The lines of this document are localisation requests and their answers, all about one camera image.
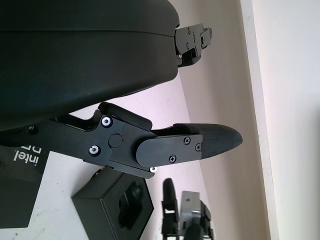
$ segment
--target black metal part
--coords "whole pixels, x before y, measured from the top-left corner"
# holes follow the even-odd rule
[[[109,138],[109,146],[111,148],[118,148],[122,144],[122,137],[119,134],[113,134]]]
[[[211,213],[208,207],[201,202],[201,218],[200,226],[203,229],[203,235],[207,236],[206,238],[214,240],[214,231],[211,228]]]
[[[203,238],[214,240],[211,214],[207,206],[200,200],[198,192],[183,192],[179,217],[175,186],[171,178],[163,182],[162,212],[161,234],[164,240],[169,237],[175,237],[178,240],[179,235],[184,236],[184,239],[187,240],[202,240]]]
[[[131,124],[133,126],[136,126],[140,129],[143,129],[149,132],[151,131],[152,122],[149,119],[139,116],[122,107],[119,107],[117,105],[104,101],[100,103],[100,105],[98,106],[98,109],[106,115],[110,115],[118,119],[121,119],[121,121]]]
[[[201,58],[202,49],[211,44],[212,29],[203,24],[179,28],[175,31],[175,54],[178,67],[195,64]]]
[[[189,137],[190,144],[185,145],[184,139]],[[196,144],[202,143],[203,136],[172,135],[147,139],[140,144],[136,151],[137,162],[145,167],[164,166],[170,164],[168,158],[176,156],[174,163],[184,163],[201,159],[202,153],[196,151]]]
[[[126,117],[130,115],[134,116],[135,114],[129,111],[126,114],[120,114],[120,116]],[[31,135],[28,133],[29,127],[23,127],[0,132],[0,139],[2,142],[39,146],[53,152],[83,159],[91,164],[109,166],[115,170],[146,179],[153,177],[154,173],[149,172],[149,167],[145,168],[138,164],[135,150],[144,139],[155,138],[156,135],[110,115],[108,117],[112,120],[112,125],[109,128],[104,128],[101,121],[106,116],[100,110],[96,110],[89,120],[82,120],[71,115],[63,116],[35,124],[34,127],[38,129],[37,134]],[[133,122],[137,123],[138,118],[134,117],[133,119],[135,120]],[[140,119],[144,123],[147,122],[145,118]],[[99,151],[90,153],[92,146],[98,146]]]
[[[103,102],[99,108],[88,120],[63,115],[1,131],[0,143],[39,146],[149,179],[150,168],[212,157],[242,142],[236,130],[222,125],[179,123],[150,130],[151,121],[121,107]]]
[[[163,182],[162,214],[163,219],[161,234],[163,237],[176,237],[179,239],[178,202],[176,198],[175,186],[171,178],[167,178]]]

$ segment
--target black plastic cover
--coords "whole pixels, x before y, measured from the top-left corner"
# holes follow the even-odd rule
[[[167,0],[0,3],[0,131],[173,80]]]
[[[143,178],[107,167],[72,201],[90,240],[139,240],[154,210]]]
[[[175,36],[167,0],[12,0],[0,3],[0,31],[121,31]]]

